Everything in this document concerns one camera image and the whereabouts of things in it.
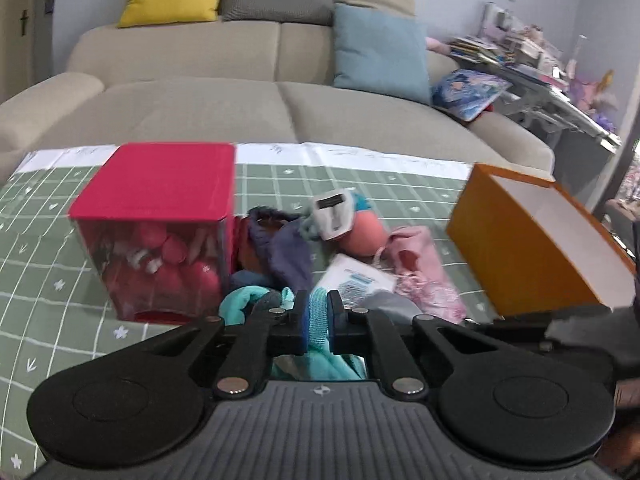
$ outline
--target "tag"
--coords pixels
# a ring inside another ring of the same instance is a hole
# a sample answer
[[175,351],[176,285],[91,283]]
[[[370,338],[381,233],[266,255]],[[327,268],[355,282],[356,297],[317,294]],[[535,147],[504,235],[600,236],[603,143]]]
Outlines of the tag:
[[335,189],[311,199],[311,216],[322,240],[347,234],[353,228],[355,203],[351,191]]
[[318,282],[326,290],[340,292],[344,306],[358,306],[377,290],[392,292],[398,278],[363,264],[345,254],[337,254]]

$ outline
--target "blue cushion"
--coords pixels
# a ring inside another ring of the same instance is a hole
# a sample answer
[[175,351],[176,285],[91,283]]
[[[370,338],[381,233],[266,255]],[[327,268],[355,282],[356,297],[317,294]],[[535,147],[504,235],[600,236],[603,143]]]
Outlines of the blue cushion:
[[433,88],[433,106],[463,121],[473,121],[511,83],[474,70],[456,70]]
[[413,18],[337,4],[336,88],[431,103],[424,34]]

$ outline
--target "open box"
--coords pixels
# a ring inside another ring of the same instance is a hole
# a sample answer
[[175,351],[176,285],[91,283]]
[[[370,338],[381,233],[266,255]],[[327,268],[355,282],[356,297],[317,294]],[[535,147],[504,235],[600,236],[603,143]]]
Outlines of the open box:
[[69,209],[118,317],[217,313],[234,240],[235,147],[121,146]]
[[447,232],[501,316],[633,302],[633,261],[555,182],[476,164]]

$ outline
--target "sofa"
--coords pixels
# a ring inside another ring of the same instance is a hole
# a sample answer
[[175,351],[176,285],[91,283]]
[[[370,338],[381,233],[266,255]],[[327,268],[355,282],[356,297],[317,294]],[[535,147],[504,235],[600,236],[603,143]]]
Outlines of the sofa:
[[[324,142],[550,177],[553,152],[507,118],[336,89],[330,27],[258,21],[87,32],[67,71],[0,105],[0,178],[24,154],[128,141]],[[458,69],[425,52],[430,80]]]

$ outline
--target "desk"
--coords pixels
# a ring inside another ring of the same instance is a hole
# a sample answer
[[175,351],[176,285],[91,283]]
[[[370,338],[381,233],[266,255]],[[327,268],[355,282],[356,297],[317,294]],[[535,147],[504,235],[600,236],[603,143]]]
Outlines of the desk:
[[490,73],[513,84],[494,103],[495,111],[554,150],[554,177],[574,198],[586,203],[605,165],[620,148],[620,138],[596,124],[550,84],[485,59],[452,57],[465,68]]
[[495,110],[529,129],[534,119],[540,122],[546,133],[545,142],[555,150],[563,133],[581,132],[599,142],[610,153],[616,153],[621,145],[620,138],[593,121],[587,114],[572,105],[564,94],[554,86],[523,74],[509,66],[475,61],[467,56],[455,58],[463,65],[472,65],[474,70],[497,75],[513,87],[494,104]]

